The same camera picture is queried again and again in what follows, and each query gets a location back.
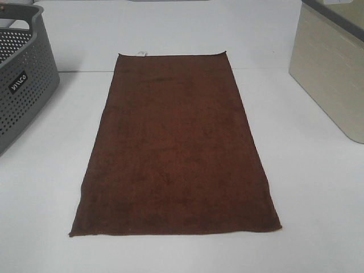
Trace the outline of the brown towel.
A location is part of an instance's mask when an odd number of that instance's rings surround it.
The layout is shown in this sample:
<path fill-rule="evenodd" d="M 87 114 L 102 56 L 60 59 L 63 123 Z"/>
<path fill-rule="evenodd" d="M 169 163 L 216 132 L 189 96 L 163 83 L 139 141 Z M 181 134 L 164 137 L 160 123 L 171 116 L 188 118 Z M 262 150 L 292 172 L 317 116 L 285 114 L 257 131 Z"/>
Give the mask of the brown towel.
<path fill-rule="evenodd" d="M 119 55 L 70 236 L 280 228 L 227 54 Z"/>

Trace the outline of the white care label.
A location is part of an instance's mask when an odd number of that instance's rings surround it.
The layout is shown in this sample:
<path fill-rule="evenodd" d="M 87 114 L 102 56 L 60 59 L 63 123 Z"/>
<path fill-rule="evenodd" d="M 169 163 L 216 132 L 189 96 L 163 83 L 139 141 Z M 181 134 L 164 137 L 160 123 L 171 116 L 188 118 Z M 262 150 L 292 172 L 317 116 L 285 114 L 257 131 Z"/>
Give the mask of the white care label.
<path fill-rule="evenodd" d="M 143 56 L 143 57 L 145 57 L 145 56 L 147 55 L 147 52 L 145 52 L 145 51 L 139 51 L 139 52 L 137 53 L 137 55 L 138 55 L 138 56 Z"/>

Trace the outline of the grey perforated plastic basket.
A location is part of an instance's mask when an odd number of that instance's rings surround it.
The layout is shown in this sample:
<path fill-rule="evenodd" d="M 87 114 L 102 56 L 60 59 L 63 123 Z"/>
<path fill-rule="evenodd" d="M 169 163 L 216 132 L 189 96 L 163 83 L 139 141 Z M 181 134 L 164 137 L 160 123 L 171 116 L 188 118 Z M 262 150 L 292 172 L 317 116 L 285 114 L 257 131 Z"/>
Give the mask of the grey perforated plastic basket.
<path fill-rule="evenodd" d="M 37 5 L 4 3 L 1 18 L 27 29 L 1 28 L 1 151 L 33 121 L 59 86 L 60 77 Z"/>

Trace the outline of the beige storage box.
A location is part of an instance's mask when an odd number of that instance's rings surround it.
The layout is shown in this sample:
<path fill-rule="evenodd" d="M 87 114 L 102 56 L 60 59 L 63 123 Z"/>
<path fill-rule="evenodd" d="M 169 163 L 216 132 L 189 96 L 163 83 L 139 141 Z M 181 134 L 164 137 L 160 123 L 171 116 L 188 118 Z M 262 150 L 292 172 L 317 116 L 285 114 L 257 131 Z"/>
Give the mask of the beige storage box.
<path fill-rule="evenodd" d="M 363 1 L 302 1 L 289 73 L 363 143 Z"/>

